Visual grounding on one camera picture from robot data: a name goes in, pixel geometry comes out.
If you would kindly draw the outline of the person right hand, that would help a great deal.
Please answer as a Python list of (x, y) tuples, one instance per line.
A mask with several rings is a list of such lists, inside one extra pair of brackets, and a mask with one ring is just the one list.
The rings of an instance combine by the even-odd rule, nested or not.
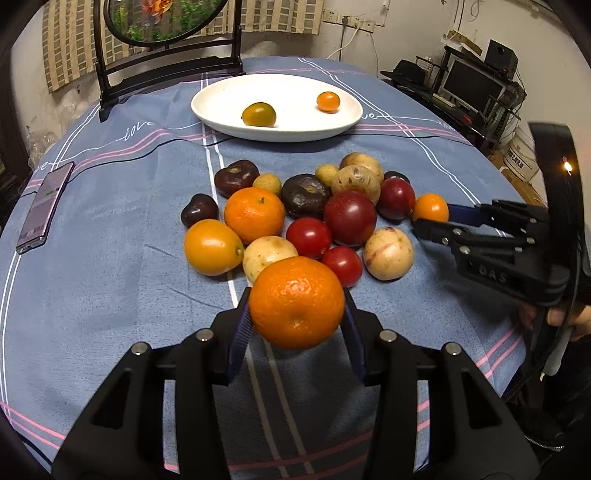
[[(532, 330), (535, 324), (538, 310), (536, 307), (526, 304), (519, 304), (519, 317), (522, 324), (529, 330)], [(552, 308), (547, 314), (547, 323), (551, 326), (559, 327), (563, 324), (566, 314), (565, 306)], [(591, 307), (589, 305), (576, 304), (570, 314), (568, 325), (573, 328), (571, 340), (577, 341), (590, 334), (591, 331)]]

